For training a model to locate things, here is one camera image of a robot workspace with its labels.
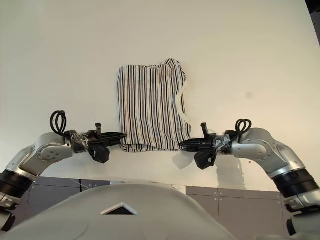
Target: folded shirt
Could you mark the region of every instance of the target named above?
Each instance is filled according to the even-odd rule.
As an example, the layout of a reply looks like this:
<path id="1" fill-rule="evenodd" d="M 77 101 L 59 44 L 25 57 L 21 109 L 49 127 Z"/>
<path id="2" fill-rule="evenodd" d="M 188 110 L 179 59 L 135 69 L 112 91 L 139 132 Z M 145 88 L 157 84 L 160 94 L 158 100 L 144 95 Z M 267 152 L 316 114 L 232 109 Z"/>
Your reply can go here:
<path id="1" fill-rule="evenodd" d="M 183 90 L 186 74 L 172 58 L 159 65 L 127 65 L 119 70 L 121 140 L 126 152 L 176 151 L 190 138 Z"/>

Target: white tabletop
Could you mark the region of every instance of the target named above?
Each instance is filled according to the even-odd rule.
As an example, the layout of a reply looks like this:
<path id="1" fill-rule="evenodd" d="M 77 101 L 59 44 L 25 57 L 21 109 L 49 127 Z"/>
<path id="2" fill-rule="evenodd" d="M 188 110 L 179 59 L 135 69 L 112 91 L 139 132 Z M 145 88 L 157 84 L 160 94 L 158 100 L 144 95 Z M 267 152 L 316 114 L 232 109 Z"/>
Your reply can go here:
<path id="1" fill-rule="evenodd" d="M 119 131 L 119 67 L 175 58 L 193 137 L 202 122 L 221 134 L 251 119 L 320 182 L 320 47 L 304 0 L 3 0 L 0 24 L 1 171 L 51 132 L 55 110 L 69 130 Z M 193 154 L 110 150 L 106 164 L 80 154 L 44 176 L 276 189 L 247 159 L 200 170 Z"/>

